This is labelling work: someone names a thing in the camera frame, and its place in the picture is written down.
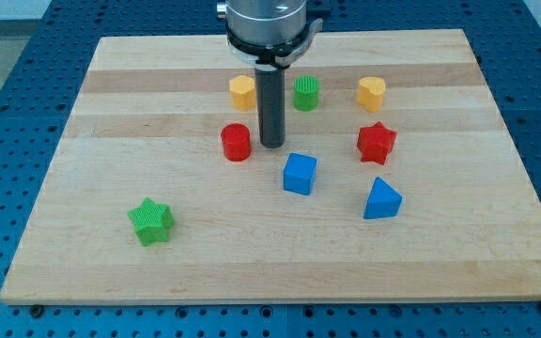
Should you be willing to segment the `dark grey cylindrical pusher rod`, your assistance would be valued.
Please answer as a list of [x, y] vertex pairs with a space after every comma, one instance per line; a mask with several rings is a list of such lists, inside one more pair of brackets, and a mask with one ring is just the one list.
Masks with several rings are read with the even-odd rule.
[[255, 70], [259, 141], [266, 148], [278, 148], [286, 139], [285, 72]]

